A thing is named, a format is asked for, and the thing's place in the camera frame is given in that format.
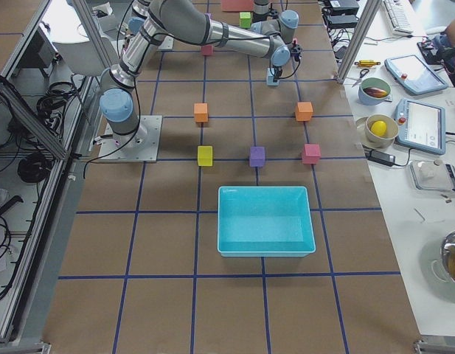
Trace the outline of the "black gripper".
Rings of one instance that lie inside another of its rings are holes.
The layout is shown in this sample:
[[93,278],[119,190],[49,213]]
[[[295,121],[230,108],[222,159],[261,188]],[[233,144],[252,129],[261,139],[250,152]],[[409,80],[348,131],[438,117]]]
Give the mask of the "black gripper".
[[280,78],[280,76],[282,74],[282,67],[281,66],[272,65],[271,66],[271,73],[274,74],[273,82],[274,83],[278,83],[279,82],[279,78]]

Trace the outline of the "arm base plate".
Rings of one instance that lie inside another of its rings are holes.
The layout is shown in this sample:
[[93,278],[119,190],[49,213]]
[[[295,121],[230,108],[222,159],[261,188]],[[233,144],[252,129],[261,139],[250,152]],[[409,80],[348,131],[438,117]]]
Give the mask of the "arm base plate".
[[105,135],[100,144],[99,157],[108,162],[156,162],[163,117],[161,115],[142,115],[139,130],[134,138],[132,134],[120,136],[114,134],[110,125],[105,127]]

